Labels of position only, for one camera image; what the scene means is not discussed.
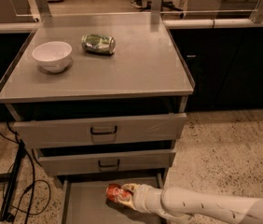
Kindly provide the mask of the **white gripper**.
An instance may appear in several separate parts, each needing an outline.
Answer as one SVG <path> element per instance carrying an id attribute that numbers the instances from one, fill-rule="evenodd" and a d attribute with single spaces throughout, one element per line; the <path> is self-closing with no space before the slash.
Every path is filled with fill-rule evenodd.
<path id="1" fill-rule="evenodd" d="M 156 214 L 160 217 L 166 215 L 166 211 L 161 204 L 161 189 L 136 183 L 123 184 L 121 188 L 133 193 L 132 201 L 118 201 L 118 203 L 140 213 Z"/>

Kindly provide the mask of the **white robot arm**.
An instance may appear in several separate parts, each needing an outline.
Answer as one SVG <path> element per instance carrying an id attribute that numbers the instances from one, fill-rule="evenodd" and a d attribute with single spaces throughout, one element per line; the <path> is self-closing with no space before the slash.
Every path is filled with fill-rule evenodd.
<path id="1" fill-rule="evenodd" d="M 263 224 L 263 199 L 211 195 L 180 187 L 156 189 L 125 184 L 115 200 L 141 213 L 153 213 L 185 224 L 194 215 L 211 217 L 228 224 Z"/>

